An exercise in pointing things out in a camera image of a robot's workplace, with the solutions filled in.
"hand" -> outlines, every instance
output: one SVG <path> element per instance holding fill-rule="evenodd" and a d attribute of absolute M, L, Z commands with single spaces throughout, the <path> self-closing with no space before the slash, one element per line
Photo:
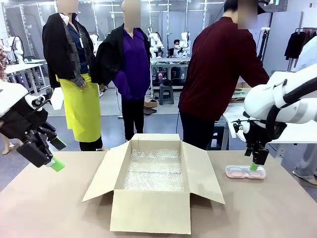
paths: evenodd
<path fill-rule="evenodd" d="M 105 87 L 105 85 L 103 83 L 99 85 L 99 90 L 100 90 L 101 93 L 105 92 L 106 87 Z"/>
<path fill-rule="evenodd" d="M 84 88 L 84 87 L 86 87 L 86 82 L 83 82 L 83 84 L 80 86 L 81 88 Z"/>

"tabletop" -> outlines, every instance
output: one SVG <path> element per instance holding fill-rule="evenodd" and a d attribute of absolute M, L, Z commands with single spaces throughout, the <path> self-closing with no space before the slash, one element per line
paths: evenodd
<path fill-rule="evenodd" d="M 183 62 L 190 61 L 191 58 L 155 58 L 151 59 L 152 62 Z"/>
<path fill-rule="evenodd" d="M 18 64 L 11 64 L 8 65 L 5 69 L 5 72 L 8 73 L 14 73 L 14 72 L 19 72 L 22 70 L 26 70 L 29 68 L 35 68 L 42 66 L 41 63 L 18 63 Z"/>
<path fill-rule="evenodd" d="M 239 131 L 237 134 L 233 128 L 233 121 L 238 119 L 247 120 L 242 114 L 244 112 L 243 103 L 231 103 L 228 105 L 226 111 L 223 113 L 223 117 L 228 123 L 230 134 L 232 138 L 237 136 L 245 141 L 242 131 Z M 281 134 L 277 140 L 270 142 L 271 144 L 314 144 L 317 143 L 317 122 L 310 121 L 305 124 L 292 124 L 287 123 L 287 128 Z"/>
<path fill-rule="evenodd" d="M 28 165 L 0 192 L 0 237 L 316 238 L 317 204 L 271 156 L 253 180 L 224 173 L 251 163 L 244 151 L 208 154 L 226 205 L 191 195 L 191 236 L 110 232 L 113 193 L 81 202 L 105 152 L 55 152 L 65 169 Z"/>
<path fill-rule="evenodd" d="M 26 61 L 25 63 L 42 63 L 45 61 L 45 59 L 32 59 L 31 61 Z"/>

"yellow apron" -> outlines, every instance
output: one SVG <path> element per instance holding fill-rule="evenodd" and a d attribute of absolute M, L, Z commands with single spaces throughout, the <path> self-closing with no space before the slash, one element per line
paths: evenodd
<path fill-rule="evenodd" d="M 101 137 L 101 111 L 98 86 L 86 73 L 85 88 L 76 86 L 67 79 L 58 79 L 64 93 L 64 106 L 68 129 L 73 130 L 76 141 L 94 142 Z"/>

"dark red sweater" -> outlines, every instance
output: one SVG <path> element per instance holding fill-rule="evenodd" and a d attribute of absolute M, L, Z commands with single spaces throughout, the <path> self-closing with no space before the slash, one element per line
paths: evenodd
<path fill-rule="evenodd" d="M 269 77 L 257 58 L 256 43 L 248 30 L 238 30 L 222 17 L 195 39 L 179 109 L 207 120 L 219 120 L 234 93 L 239 76 L 251 87 Z"/>

